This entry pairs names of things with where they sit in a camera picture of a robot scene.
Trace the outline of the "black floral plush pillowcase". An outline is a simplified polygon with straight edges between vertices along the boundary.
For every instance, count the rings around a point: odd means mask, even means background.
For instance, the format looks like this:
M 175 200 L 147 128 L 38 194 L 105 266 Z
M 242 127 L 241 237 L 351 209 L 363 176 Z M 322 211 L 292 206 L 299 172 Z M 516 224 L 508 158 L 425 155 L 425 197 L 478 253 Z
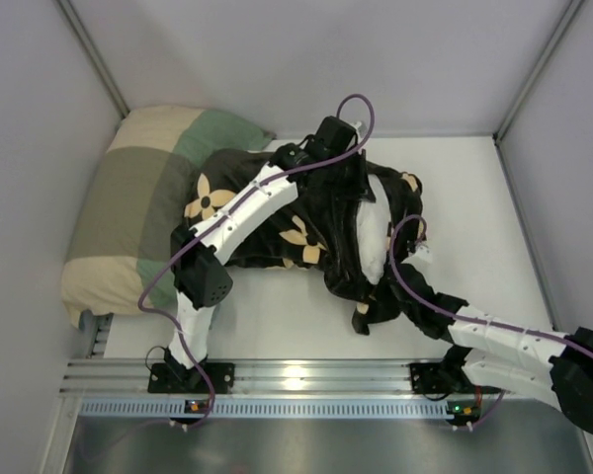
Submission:
M 422 212 L 423 185 L 414 174 L 375 163 L 367 165 L 367 174 L 380 178 L 392 210 L 387 255 L 393 251 L 397 257 L 405 258 L 409 248 L 422 238 L 425 227 L 413 221 L 404 226 L 396 239 L 390 237 L 391 229 L 406 215 Z M 356 237 L 360 202 L 334 197 L 322 188 L 310 188 L 251 233 L 232 254 L 229 264 L 239 268 L 322 272 L 333 295 L 356 302 L 352 326 L 356 333 L 368 335 L 371 325 L 394 320 L 401 311 L 383 278 L 371 285 L 361 272 Z

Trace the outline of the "white pillow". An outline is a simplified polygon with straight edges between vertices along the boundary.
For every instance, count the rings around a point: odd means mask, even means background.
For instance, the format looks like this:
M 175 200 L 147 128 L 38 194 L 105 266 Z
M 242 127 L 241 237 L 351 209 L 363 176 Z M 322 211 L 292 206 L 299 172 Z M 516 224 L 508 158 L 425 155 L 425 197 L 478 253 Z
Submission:
M 368 180 L 375 200 L 358 204 L 356 237 L 361 272 L 368 283 L 376 285 L 384 274 L 392 210 L 380 178 L 370 174 Z

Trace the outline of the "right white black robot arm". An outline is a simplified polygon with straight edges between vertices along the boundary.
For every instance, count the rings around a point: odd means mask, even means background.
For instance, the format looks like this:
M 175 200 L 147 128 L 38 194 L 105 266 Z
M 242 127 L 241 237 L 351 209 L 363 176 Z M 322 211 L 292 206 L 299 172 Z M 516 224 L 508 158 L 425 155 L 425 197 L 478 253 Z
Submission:
M 408 319 L 451 344 L 447 378 L 535 398 L 593 435 L 593 330 L 566 334 L 503 322 L 434 290 L 410 264 L 392 263 L 384 275 Z

